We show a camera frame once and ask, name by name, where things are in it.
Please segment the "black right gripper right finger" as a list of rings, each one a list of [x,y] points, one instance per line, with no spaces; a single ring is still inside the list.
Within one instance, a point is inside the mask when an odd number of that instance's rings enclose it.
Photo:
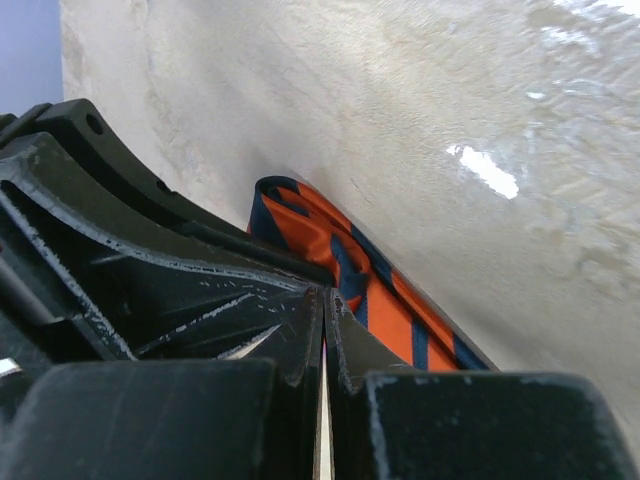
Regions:
[[[632,479],[636,466],[596,388],[550,372],[428,373],[325,296],[338,479]]]

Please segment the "orange navy striped tie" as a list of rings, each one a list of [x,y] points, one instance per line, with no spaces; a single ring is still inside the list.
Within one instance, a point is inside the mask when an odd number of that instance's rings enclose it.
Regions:
[[[489,369],[443,314],[311,186],[285,176],[258,180],[248,230],[330,271],[356,320],[409,365],[438,372]]]

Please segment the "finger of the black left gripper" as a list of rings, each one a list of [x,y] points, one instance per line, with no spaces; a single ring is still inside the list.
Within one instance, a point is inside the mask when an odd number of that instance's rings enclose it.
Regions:
[[[1,297],[52,359],[227,356],[295,335],[307,279],[135,210],[48,133],[1,152]]]
[[[91,101],[44,103],[20,116],[1,115],[2,146],[38,132],[53,136],[97,183],[156,224],[320,284],[334,283],[327,269],[252,238],[170,190],[120,140]]]

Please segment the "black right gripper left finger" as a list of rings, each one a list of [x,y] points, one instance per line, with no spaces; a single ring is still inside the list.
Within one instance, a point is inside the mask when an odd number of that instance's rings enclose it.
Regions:
[[[295,296],[240,359],[68,363],[1,435],[5,479],[311,479],[324,299]]]

